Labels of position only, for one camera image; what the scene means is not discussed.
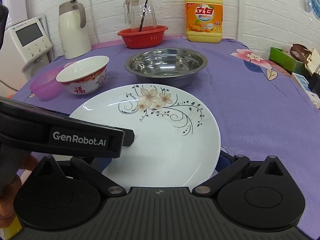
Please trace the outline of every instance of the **thermos handle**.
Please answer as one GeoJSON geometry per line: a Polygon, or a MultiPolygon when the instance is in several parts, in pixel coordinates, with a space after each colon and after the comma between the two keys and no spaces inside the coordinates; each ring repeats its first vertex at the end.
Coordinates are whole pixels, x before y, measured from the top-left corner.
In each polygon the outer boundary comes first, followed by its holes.
{"type": "Polygon", "coordinates": [[[84,6],[82,3],[75,3],[72,6],[74,9],[79,9],[80,12],[80,27],[84,28],[86,23],[87,23],[87,19],[85,17],[85,10],[84,10],[84,6]]]}
{"type": "Polygon", "coordinates": [[[131,23],[130,19],[130,2],[131,0],[125,0],[123,3],[123,9],[124,9],[124,21],[128,25],[131,23]]]}

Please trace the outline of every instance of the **glass pitcher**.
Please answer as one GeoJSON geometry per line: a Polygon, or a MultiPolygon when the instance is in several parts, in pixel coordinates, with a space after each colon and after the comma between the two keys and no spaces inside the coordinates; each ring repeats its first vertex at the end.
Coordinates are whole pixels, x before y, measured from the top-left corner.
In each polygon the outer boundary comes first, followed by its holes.
{"type": "Polygon", "coordinates": [[[149,31],[157,28],[152,0],[126,0],[123,7],[125,23],[131,25],[132,32],[149,31]]]}

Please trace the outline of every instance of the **pink plastic bowl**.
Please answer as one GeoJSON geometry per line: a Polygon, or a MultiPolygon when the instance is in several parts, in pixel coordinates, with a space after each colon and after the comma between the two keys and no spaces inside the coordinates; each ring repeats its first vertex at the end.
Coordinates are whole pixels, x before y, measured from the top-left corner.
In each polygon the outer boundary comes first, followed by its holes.
{"type": "Polygon", "coordinates": [[[56,81],[62,67],[57,67],[38,76],[30,85],[30,90],[41,100],[50,100],[57,96],[63,89],[63,85],[56,81]]]}

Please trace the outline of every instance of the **red colander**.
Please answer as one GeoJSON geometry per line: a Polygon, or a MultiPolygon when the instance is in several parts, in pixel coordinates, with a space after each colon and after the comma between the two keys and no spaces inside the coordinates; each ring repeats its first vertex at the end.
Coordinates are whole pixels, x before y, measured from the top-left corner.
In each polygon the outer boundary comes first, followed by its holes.
{"type": "Polygon", "coordinates": [[[118,32],[124,43],[131,49],[146,49],[159,45],[162,42],[164,31],[168,27],[158,25],[157,29],[150,30],[150,26],[143,27],[142,32],[132,32],[131,29],[125,29],[118,32]]]}

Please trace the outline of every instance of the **stainless steel bowl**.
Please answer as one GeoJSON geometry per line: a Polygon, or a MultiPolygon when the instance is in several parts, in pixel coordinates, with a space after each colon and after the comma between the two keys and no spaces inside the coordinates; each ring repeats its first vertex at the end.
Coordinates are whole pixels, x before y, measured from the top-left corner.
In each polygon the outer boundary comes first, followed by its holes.
{"type": "Polygon", "coordinates": [[[191,49],[154,49],[130,57],[125,69],[141,82],[182,87],[207,63],[204,55],[191,49]]]}

